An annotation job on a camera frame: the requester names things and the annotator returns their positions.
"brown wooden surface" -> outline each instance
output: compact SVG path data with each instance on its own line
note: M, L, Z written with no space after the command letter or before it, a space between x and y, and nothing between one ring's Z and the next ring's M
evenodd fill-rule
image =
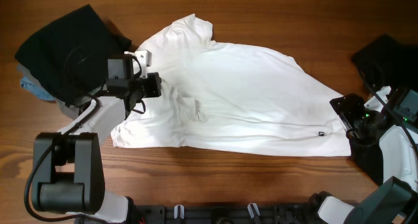
M342 94L364 95L350 55L378 35L418 43L417 0L0 0L0 223L36 223L24 210L33 139L70 119L19 86L13 56L47 23L90 3L136 44L195 13L214 39L293 56ZM345 157L266 157L193 148L101 148L106 188L137 204L304 202L326 190L361 201L376 186Z

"wood grain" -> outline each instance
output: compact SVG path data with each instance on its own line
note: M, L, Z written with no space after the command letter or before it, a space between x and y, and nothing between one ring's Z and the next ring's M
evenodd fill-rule
M365 96L350 55L388 33L418 43L416 0L0 0L0 223L38 223L24 210L33 139L70 119L19 86L19 45L56 18L91 4L134 43L195 13L214 39L293 56L342 94ZM193 148L101 148L106 188L137 204L304 202L326 190L361 201L376 186L345 157L266 157Z

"blue cloth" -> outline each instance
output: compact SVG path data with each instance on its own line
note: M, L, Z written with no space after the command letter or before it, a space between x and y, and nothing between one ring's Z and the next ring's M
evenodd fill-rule
M45 89L38 87L32 81L30 81L26 76L20 79L20 87L30 91L37 98L44 101L54 101L54 97L51 96Z

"black base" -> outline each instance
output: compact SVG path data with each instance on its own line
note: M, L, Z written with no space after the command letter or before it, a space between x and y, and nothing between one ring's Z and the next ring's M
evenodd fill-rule
M254 224L246 206L185 207L184 219L174 219L174 208L165 206L137 206L144 216L144 224ZM325 224L306 204L260 206L260 224ZM96 224L77 219L76 224Z

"folded clothing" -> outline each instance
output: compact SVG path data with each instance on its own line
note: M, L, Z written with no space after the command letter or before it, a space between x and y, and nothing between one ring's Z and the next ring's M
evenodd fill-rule
M211 38L212 24L192 14L139 47L153 55L147 72L158 72L174 86L177 101L163 97L150 105L146 99L147 113L152 117L129 116L112 132L115 146L192 146L286 156L350 155L344 126L329 104L341 97L339 93L306 74L292 57ZM172 121L163 123L165 111L179 104L182 97L194 106L191 110L175 106L176 113L170 113ZM157 101L167 109L161 110ZM199 112L203 119L190 115L178 122L175 115L188 111L194 116Z

